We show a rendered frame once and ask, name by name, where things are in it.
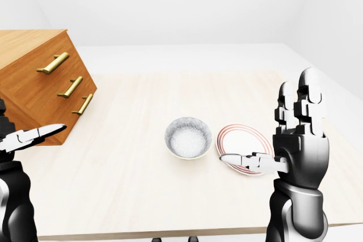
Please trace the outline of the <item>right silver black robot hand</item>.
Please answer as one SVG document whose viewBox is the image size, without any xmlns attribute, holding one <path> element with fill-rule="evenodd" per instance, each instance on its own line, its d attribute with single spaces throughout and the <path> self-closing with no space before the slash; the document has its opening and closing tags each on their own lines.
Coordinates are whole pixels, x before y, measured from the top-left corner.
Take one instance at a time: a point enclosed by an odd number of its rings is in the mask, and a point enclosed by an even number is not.
<svg viewBox="0 0 363 242">
<path fill-rule="evenodd" d="M 220 160 L 261 173 L 277 172 L 280 179 L 300 188 L 318 189 L 329 161 L 329 141 L 323 132 L 324 103 L 317 71 L 306 68 L 298 89 L 284 82 L 278 93 L 273 156 L 225 154 Z"/>
</svg>

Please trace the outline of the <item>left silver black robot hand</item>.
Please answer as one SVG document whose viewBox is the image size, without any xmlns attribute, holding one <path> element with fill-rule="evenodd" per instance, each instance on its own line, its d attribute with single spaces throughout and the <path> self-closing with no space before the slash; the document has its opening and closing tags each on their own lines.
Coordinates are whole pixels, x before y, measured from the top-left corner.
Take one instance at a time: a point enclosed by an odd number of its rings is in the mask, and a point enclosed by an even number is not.
<svg viewBox="0 0 363 242">
<path fill-rule="evenodd" d="M 15 151 L 24 150 L 45 141 L 67 128 L 65 124 L 51 124 L 31 130 L 15 130 L 15 124 L 5 116 L 6 106 L 0 98 L 0 163 L 14 159 Z"/>
</svg>

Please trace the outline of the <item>wooden cabinet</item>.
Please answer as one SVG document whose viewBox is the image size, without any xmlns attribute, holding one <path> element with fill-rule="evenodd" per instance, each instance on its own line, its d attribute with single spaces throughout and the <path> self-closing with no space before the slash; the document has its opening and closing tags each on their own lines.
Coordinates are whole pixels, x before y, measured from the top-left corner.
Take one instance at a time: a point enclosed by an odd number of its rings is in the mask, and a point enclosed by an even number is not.
<svg viewBox="0 0 363 242">
<path fill-rule="evenodd" d="M 65 29 L 0 30 L 0 98 L 16 129 L 65 124 L 44 142 L 61 145 L 96 89 Z"/>
</svg>

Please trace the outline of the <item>grey speckled bowl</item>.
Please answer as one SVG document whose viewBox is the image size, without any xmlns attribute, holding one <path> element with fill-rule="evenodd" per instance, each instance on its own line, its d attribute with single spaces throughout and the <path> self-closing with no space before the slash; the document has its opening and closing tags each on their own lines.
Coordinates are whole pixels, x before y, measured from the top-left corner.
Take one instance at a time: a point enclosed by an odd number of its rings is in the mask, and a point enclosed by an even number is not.
<svg viewBox="0 0 363 242">
<path fill-rule="evenodd" d="M 208 152 L 213 137 L 203 121 L 194 117 L 181 117 L 166 128 L 164 140 L 169 151 L 177 158 L 194 160 Z"/>
</svg>

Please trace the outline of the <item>large wooden drawer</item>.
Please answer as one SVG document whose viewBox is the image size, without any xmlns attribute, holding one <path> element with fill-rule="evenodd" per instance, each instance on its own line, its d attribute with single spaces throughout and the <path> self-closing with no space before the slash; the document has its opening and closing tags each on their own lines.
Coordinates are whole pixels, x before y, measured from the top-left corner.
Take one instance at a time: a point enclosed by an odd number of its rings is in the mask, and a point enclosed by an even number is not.
<svg viewBox="0 0 363 242">
<path fill-rule="evenodd" d="M 0 90 L 13 99 L 61 92 L 81 70 L 65 29 L 0 30 Z"/>
</svg>

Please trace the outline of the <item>white plate with red rings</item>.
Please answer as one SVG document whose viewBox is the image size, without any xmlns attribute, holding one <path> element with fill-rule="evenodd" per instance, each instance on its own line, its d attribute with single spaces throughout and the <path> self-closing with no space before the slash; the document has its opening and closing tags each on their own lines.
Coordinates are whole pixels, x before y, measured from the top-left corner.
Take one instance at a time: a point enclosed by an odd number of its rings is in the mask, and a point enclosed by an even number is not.
<svg viewBox="0 0 363 242">
<path fill-rule="evenodd" d="M 230 124 L 217 134 L 216 149 L 223 154 L 251 155 L 259 152 L 274 156 L 270 141 L 258 130 L 244 124 Z"/>
</svg>

